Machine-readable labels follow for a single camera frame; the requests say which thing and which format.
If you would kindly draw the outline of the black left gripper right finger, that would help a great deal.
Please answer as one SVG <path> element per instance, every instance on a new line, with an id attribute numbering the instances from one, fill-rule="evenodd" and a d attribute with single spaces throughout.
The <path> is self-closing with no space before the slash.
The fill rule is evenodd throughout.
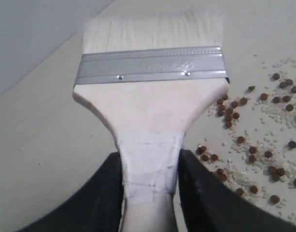
<path id="1" fill-rule="evenodd" d="M 189 232 L 296 232 L 227 188 L 190 150 L 180 150 L 179 195 Z"/>

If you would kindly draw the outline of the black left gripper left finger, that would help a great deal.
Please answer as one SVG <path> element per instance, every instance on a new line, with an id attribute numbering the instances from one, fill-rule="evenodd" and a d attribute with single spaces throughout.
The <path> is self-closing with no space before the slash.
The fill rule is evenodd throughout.
<path id="1" fill-rule="evenodd" d="M 69 199 L 23 232 L 117 232 L 124 189 L 120 154 L 113 152 Z"/>

